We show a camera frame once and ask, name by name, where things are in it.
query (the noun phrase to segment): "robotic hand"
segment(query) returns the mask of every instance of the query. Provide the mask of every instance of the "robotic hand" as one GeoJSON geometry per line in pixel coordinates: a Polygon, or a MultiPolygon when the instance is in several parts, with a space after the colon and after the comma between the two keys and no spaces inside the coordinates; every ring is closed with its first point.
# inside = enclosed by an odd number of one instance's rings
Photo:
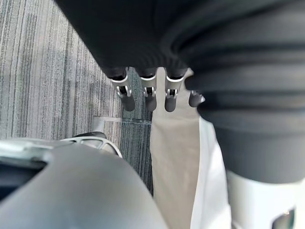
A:
{"type": "Polygon", "coordinates": [[[134,108],[126,67],[139,73],[151,111],[155,69],[167,70],[165,109],[173,111],[190,67],[190,104],[205,98],[197,109],[215,127],[234,227],[293,227],[305,177],[304,1],[56,2],[126,110],[134,108]]]}

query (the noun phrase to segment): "floor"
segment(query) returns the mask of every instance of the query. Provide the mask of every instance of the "floor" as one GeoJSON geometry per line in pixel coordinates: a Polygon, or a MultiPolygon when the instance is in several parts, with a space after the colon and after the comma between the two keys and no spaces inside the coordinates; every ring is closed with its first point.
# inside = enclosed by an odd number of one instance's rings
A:
{"type": "Polygon", "coordinates": [[[149,135],[133,69],[134,112],[52,0],[0,1],[0,139],[62,139],[103,126],[152,192],[149,135]]]}

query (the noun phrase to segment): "gray plastic surface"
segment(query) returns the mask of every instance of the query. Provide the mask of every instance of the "gray plastic surface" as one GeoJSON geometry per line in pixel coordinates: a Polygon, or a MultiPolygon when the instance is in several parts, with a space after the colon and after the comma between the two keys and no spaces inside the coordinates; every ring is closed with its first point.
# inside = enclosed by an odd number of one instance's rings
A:
{"type": "Polygon", "coordinates": [[[77,143],[36,154],[48,165],[0,203],[0,229],[167,228],[123,159],[77,143]]]}

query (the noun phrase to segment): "gray carpet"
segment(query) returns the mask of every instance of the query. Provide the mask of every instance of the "gray carpet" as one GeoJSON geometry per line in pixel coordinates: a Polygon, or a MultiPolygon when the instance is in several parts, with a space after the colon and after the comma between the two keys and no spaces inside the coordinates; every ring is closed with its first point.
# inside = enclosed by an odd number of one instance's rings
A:
{"type": "Polygon", "coordinates": [[[152,191],[152,115],[133,69],[129,75],[134,112],[122,110],[110,82],[53,1],[0,1],[0,139],[71,137],[91,131],[93,117],[102,117],[108,138],[152,191]]]}

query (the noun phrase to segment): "robotic finger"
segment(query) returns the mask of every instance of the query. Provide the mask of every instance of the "robotic finger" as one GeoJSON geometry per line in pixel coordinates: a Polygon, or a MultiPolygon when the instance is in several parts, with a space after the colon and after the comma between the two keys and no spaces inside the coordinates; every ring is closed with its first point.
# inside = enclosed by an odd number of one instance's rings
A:
{"type": "Polygon", "coordinates": [[[130,78],[126,73],[125,67],[103,68],[102,70],[113,84],[124,109],[126,111],[133,111],[135,107],[134,98],[130,78]]]}

